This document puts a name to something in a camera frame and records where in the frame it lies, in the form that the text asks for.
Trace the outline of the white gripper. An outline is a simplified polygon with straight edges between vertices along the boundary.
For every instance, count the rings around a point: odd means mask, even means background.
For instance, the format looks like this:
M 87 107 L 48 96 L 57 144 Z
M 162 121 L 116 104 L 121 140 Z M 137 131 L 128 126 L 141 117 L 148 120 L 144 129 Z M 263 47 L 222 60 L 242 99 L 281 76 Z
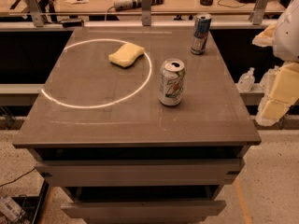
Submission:
M 276 71 L 255 118 L 259 125 L 272 126 L 299 100 L 299 0 L 292 0 L 277 24 L 266 27 L 253 38 L 252 44 L 273 46 L 274 55 L 287 61 Z

